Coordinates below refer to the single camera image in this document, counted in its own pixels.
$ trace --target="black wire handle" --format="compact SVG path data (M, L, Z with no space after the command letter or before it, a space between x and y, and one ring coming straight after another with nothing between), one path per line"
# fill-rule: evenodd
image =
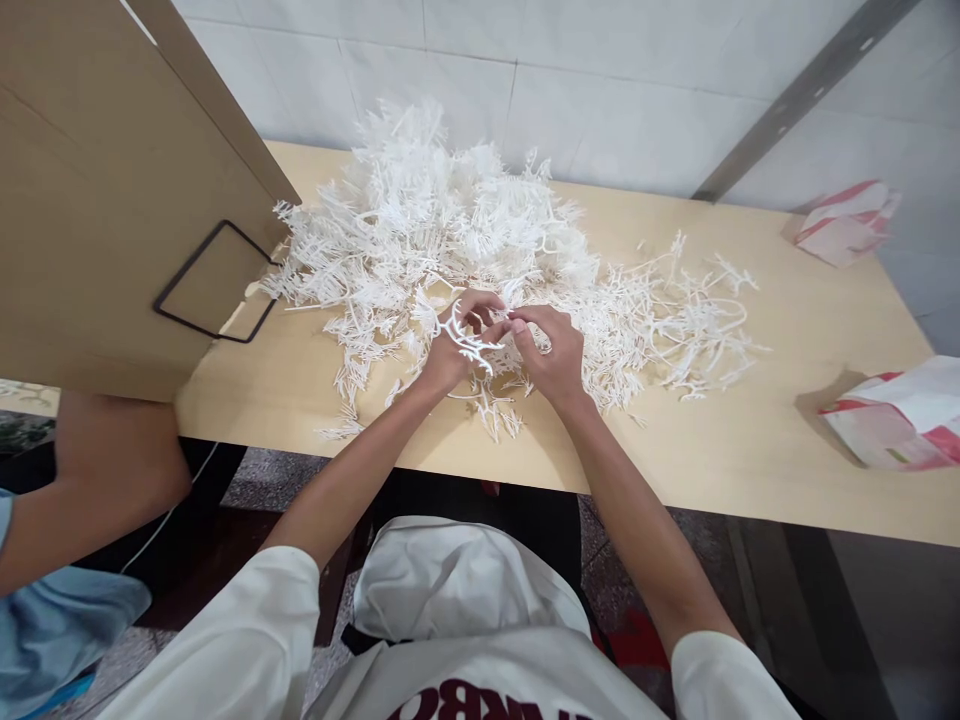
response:
M253 331L250 333L250 336L247 338L235 338L231 335L221 335L220 333L211 332L206 328L202 328L199 325L195 325L189 320L184 320L179 315L174 315L173 313L163 309L164 300L170 297L170 293L172 293L174 288L176 288L177 285L180 283L180 281L183 280L184 276L187 274L187 271L190 270L190 268L193 267L193 265L197 262L197 260L200 259L200 256L203 255L204 251L208 247L210 247L210 244L214 241L217 235L220 234L220 231L223 230L223 228L225 227L231 228L235 233L237 233L237 235L242 237L247 242L247 244L249 244L250 247L252 247L258 253L260 253L260 255L262 255L263 258L270 265L273 265L274 267L280 267L280 263L273 262L273 260L270 259L270 256L263 250L263 248L261 248L253 240L251 240L250 237L245 232L243 232L243 230L238 228L229 220L226 220L226 219L221 220L220 222L217 223L217 226L213 229L213 231L209 235L207 235L206 239L204 239L204 241L200 243L200 247L194 250L193 255L191 255L187 259L187 262L185 262L183 264L183 267L181 267L177 271L177 274L173 276L173 279L169 283L167 283L167 286L163 289L163 292L160 293L160 297L158 297L156 300L153 301L153 310L154 312L159 313L160 315L163 315L165 318L169 318L170 320L173 320L174 322L178 322L181 325L186 325L191 330L196 330L198 333L203 333L207 337L211 337L214 340L232 340L233 342L246 344L246 343L249 343L251 340L253 340L257 336L257 333L260 332L260 328L263 326L264 321L267 319L267 315L270 314L270 310L273 309L273 306L277 302L276 298L271 300L270 304L267 305L267 309L263 311L263 315L261 315L260 319L257 321L256 327L253 328Z

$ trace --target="white plastic branch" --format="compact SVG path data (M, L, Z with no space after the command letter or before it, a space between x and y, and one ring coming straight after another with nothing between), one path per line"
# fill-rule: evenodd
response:
M458 397L495 441L520 431L520 416L493 389L495 380L525 395L534 389L513 340L467 335L458 303L447 322L437 316L466 286L493 291L508 307L569 313L584 333L584 388L604 412L628 410L657 382L682 399L722 391L766 349L744 333L747 311L733 299L757 288L749 273L719 255L707 260L709 272L683 267L682 232L659 255L641 256L640 241L635 265L604 262L577 226L581 211L550 188L549 161L536 165L531 152L511 175L492 145L451 152L442 112L432 102L381 104L367 115L342 181L318 188L313 206L276 208L290 228L289 250L261 286L291 309L337 311L323 329L343 348L333 383L344 410L340 427L324 437L362 429L356 402L375 363L406 362L416 377L442 331L476 366L471 393ZM549 351L546 335L531 330ZM394 384L387 404L403 387Z

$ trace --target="wooden table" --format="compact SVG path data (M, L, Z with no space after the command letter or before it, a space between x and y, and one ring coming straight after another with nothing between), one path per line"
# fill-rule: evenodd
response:
M347 154L268 143L306 202ZM667 505L960 546L960 469L920 474L858 467L815 411L864 376L905 370L932 351L879 262L837 270L781 233L793 216L556 183L586 211L591 247L613 261L638 259L640 239L665 249L689 237L686 263L720 252L757 278L743 298L747 332L773 349L724 394L680 403L654 388L607 422ZM250 312L259 308L250 308ZM216 343L183 388L185 435L313 455L344 442L314 432L336 424L333 377L341 349L321 329L326 311L278 304L250 345ZM383 409L399 364L376 367L358 403L361 422ZM543 488L587 492L576 454L549 404L519 399L525 427L494 445L463 401L444 400L399 465Z

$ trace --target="cardboard flap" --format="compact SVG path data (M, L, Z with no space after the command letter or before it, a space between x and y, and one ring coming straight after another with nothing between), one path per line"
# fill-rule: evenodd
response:
M172 399L211 341L153 301L222 219L276 247L278 198L116 0L0 4L0 157L0 377ZM204 327L263 267L237 248L192 277Z

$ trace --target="hand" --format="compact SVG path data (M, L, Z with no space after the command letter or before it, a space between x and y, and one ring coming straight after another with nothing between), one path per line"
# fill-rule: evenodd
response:
M473 328L475 334L487 343L497 343L510 331L510 321L504 320L494 323L490 317L490 309L505 310L503 300L492 292L467 288L458 298L457 325L463 327L464 322ZM453 304L440 315L440 322L450 319ZM434 338L430 346L430 355L420 373L418 382L439 394L441 397L453 390L470 372L470 360L460 354L460 346L447 334L445 330Z
M570 322L570 315L549 305L528 305L510 313L513 339L523 356L537 390L559 409L571 401L588 398L583 389L583 335ZM550 338L550 352L541 354L527 323L532 322Z

